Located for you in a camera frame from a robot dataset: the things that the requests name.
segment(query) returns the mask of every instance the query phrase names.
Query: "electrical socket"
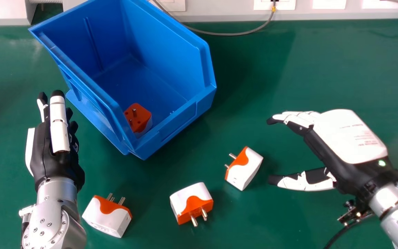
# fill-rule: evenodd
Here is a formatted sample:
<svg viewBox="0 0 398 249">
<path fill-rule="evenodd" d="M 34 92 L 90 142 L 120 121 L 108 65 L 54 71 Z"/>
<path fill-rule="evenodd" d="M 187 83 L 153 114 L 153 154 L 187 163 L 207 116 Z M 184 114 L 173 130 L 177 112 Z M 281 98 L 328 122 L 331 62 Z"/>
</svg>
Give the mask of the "electrical socket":
<svg viewBox="0 0 398 249">
<path fill-rule="evenodd" d="M 158 3 L 160 3 L 164 9 L 168 12 L 181 12 L 181 11 L 186 11 L 185 8 L 185 0 L 157 0 Z M 153 0 L 147 0 L 147 2 L 150 2 L 156 8 L 159 8 Z"/>
<path fill-rule="evenodd" d="M 398 3 L 380 0 L 362 0 L 363 9 L 398 9 Z"/>
<path fill-rule="evenodd" d="M 345 9 L 346 0 L 313 0 L 313 9 Z"/>
<path fill-rule="evenodd" d="M 272 0 L 254 0 L 253 10 L 271 10 L 273 8 Z M 277 10 L 295 10 L 296 0 L 276 1 Z"/>
</svg>

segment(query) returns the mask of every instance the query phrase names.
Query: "green table surface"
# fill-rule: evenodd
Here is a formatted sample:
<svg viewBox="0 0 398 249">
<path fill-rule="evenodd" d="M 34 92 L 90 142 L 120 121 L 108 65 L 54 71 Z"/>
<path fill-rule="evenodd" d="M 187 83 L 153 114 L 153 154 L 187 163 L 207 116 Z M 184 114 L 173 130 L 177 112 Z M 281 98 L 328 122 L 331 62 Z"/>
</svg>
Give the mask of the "green table surface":
<svg viewBox="0 0 398 249">
<path fill-rule="evenodd" d="M 194 26 L 239 31 L 258 24 Z M 202 38 L 210 44 L 218 84 L 213 106 L 146 161 L 123 156 L 74 109 L 86 173 L 80 213 L 93 195 L 112 192 L 126 198 L 133 214 L 121 239 L 83 222 L 87 248 L 322 248 L 342 228 L 336 219 L 351 197 L 269 186 L 268 174 L 322 164 L 301 137 L 265 120 L 284 110 L 353 109 L 398 168 L 398 20 L 274 22 L 252 35 Z M 27 128 L 40 121 L 37 94 L 55 89 L 67 86 L 27 28 L 0 27 L 0 249 L 19 248 L 18 210 L 36 201 L 24 162 Z M 244 146 L 264 162 L 241 192 L 224 181 L 224 164 Z M 198 227 L 178 226 L 169 196 L 197 182 L 206 184 L 215 206 Z M 373 218 L 334 248 L 392 247 Z"/>
</svg>

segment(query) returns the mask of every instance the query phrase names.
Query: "blue storage container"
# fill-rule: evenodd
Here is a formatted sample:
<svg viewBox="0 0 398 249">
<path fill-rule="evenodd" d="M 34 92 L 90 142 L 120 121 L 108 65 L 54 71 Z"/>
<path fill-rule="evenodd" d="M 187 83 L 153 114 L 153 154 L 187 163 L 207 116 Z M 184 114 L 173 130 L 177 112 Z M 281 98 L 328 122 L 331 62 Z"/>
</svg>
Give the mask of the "blue storage container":
<svg viewBox="0 0 398 249">
<path fill-rule="evenodd" d="M 208 44 L 146 0 L 91 0 L 30 32 L 56 61 L 69 101 L 124 155 L 147 159 L 213 101 Z M 139 139 L 123 114 L 133 103 L 152 113 Z"/>
</svg>

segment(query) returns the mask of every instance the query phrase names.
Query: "robotic hand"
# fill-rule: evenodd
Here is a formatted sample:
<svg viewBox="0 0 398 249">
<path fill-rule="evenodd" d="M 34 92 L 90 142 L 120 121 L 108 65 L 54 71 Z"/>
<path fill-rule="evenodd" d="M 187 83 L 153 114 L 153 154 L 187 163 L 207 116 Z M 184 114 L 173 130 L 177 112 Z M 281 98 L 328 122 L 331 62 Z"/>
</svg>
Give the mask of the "robotic hand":
<svg viewBox="0 0 398 249">
<path fill-rule="evenodd" d="M 376 214 L 381 226 L 398 248 L 398 170 L 394 169 L 386 146 L 352 111 L 283 112 L 267 124 L 284 123 L 301 135 L 325 167 L 300 174 L 270 175 L 272 185 L 300 191 L 336 188 L 352 194 L 345 203 L 348 212 L 338 221 L 345 226 Z"/>
<path fill-rule="evenodd" d="M 87 238 L 80 225 L 77 193 L 85 182 L 79 166 L 78 125 L 68 120 L 64 93 L 56 90 L 47 104 L 40 93 L 41 113 L 36 128 L 28 129 L 26 165 L 35 179 L 36 204 L 19 211 L 22 218 L 21 249 L 83 249 Z"/>
</svg>

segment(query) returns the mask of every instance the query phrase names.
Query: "orange and white plug adapter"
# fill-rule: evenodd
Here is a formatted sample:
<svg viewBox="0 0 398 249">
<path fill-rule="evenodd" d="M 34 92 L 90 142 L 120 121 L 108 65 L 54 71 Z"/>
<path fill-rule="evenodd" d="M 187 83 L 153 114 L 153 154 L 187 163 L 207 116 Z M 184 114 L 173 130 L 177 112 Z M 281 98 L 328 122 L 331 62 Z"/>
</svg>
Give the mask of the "orange and white plug adapter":
<svg viewBox="0 0 398 249">
<path fill-rule="evenodd" d="M 247 146 L 243 148 L 238 156 L 232 153 L 229 156 L 234 161 L 229 166 L 225 164 L 225 167 L 227 167 L 225 180 L 240 191 L 243 191 L 256 175 L 264 158 Z"/>
<path fill-rule="evenodd" d="M 115 198 L 112 195 L 110 193 L 107 199 L 95 195 L 82 214 L 82 218 L 93 228 L 121 238 L 130 224 L 131 212 L 122 205 L 124 197 L 118 203 L 114 203 Z"/>
<path fill-rule="evenodd" d="M 207 213 L 213 209 L 213 203 L 210 192 L 204 183 L 193 184 L 170 196 L 170 205 L 179 225 L 191 220 L 197 227 L 196 217 L 202 216 L 206 221 Z"/>
<path fill-rule="evenodd" d="M 151 112 L 142 107 L 140 104 L 134 103 L 124 112 L 125 118 L 130 124 L 130 128 L 137 138 L 142 137 L 153 126 Z"/>
</svg>

